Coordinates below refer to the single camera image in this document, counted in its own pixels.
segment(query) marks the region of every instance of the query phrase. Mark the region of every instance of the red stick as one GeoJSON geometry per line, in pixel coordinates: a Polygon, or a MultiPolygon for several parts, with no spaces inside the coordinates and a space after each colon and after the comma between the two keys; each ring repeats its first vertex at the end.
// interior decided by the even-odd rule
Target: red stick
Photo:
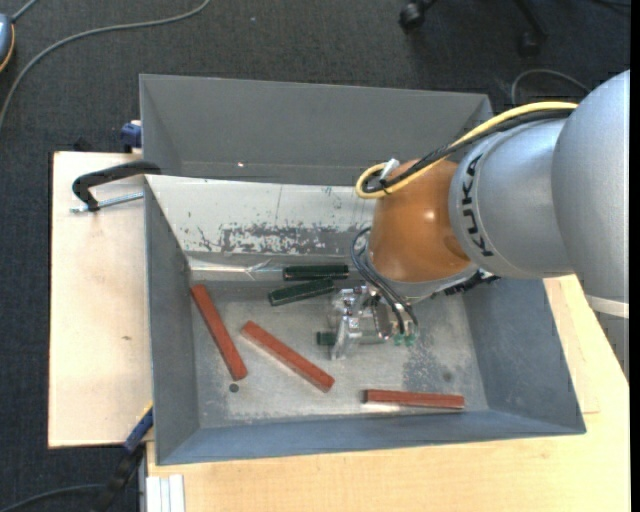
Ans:
{"type": "Polygon", "coordinates": [[[202,319],[207,324],[209,333],[218,346],[220,355],[222,355],[222,359],[227,365],[233,380],[244,379],[249,373],[247,367],[244,365],[231,336],[229,336],[227,328],[222,323],[222,318],[220,318],[218,310],[213,305],[207,289],[201,284],[193,286],[191,288],[191,296],[198,306],[202,319]]]}
{"type": "Polygon", "coordinates": [[[279,339],[269,334],[259,325],[249,321],[241,331],[242,335],[259,347],[265,349],[272,356],[285,364],[298,375],[308,380],[325,393],[331,389],[335,379],[318,368],[311,361],[305,359],[295,350],[289,348],[279,339]]]}
{"type": "Polygon", "coordinates": [[[389,391],[386,389],[366,389],[364,401],[414,407],[437,407],[439,409],[462,409],[464,407],[464,397],[462,395],[412,393],[410,391],[389,391]]]}

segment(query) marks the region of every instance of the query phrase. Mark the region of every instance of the black clamp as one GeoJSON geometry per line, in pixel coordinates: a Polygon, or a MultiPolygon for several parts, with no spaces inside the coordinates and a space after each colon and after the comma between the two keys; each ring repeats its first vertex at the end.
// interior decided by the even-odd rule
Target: black clamp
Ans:
{"type": "Polygon", "coordinates": [[[160,167],[152,162],[136,160],[78,176],[73,182],[71,189],[73,193],[78,196],[78,199],[87,205],[90,212],[96,212],[100,209],[100,205],[98,204],[98,200],[93,197],[93,194],[89,192],[90,187],[130,178],[138,174],[162,174],[162,172],[160,171],[160,167]]]}

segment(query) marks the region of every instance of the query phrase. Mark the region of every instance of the gray carpet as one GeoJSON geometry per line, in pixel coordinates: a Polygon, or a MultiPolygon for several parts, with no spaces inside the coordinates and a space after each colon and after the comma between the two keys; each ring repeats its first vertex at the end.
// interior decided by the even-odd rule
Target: gray carpet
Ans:
{"type": "MultiPolygon", "coordinates": [[[[22,1],[0,0],[0,11],[12,14],[22,1]]],[[[53,42],[198,3],[42,0],[17,24],[0,103],[19,70],[53,42]]],[[[591,88],[630,66],[630,9],[532,3],[549,39],[531,59],[516,53],[527,25],[506,0],[441,0],[409,36],[397,24],[401,0],[213,0],[188,21],[79,41],[38,64],[0,132],[0,509],[58,487],[104,482],[119,456],[116,447],[47,449],[52,151],[72,149],[79,137],[94,150],[121,151],[120,127],[139,117],[139,73],[482,92],[502,110],[524,70],[550,68],[591,88]]],[[[523,81],[521,101],[549,97],[582,92],[550,77],[523,81]]],[[[89,502],[90,495],[69,496],[30,510],[86,510],[89,502]]],[[[135,493],[113,507],[135,509],[135,493]]]]}

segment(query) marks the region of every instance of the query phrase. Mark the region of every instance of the wooden table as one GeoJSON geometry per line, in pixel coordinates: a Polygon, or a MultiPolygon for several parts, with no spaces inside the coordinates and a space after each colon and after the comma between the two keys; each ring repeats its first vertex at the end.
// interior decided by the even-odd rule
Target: wooden table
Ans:
{"type": "MultiPolygon", "coordinates": [[[[122,442],[151,398],[142,203],[69,213],[76,176],[131,158],[54,158],[51,448],[122,442]]],[[[630,510],[628,383],[575,277],[545,286],[584,435],[180,466],[156,466],[150,442],[147,474],[184,475],[190,512],[630,510]]]]}

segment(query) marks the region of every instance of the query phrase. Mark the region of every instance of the gray metal tray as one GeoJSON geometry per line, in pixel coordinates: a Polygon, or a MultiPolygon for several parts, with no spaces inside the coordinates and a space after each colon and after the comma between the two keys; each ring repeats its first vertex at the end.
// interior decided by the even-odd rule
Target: gray metal tray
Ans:
{"type": "Polygon", "coordinates": [[[349,263],[349,239],[370,220],[371,204],[360,207],[336,185],[352,184],[373,161],[446,142],[488,113],[485,97],[175,77],[143,77],[141,89],[145,158],[174,176],[207,177],[154,176],[145,186],[160,464],[584,432],[539,281],[501,280],[423,301],[414,346],[360,346],[340,361],[315,342],[328,329],[329,297],[277,308],[267,301],[286,263],[349,263]],[[301,205],[284,205],[288,186],[264,185],[263,193],[209,179],[229,176],[323,186],[305,189],[312,199],[301,205]],[[303,251],[225,245],[233,219],[246,242],[258,214],[285,240],[301,232],[328,238],[303,251]],[[237,392],[190,298],[196,283],[207,286],[249,369],[237,392]],[[244,340],[247,320],[333,375],[332,390],[318,391],[244,340]],[[362,404],[368,387],[461,393],[466,408],[362,404]]]}

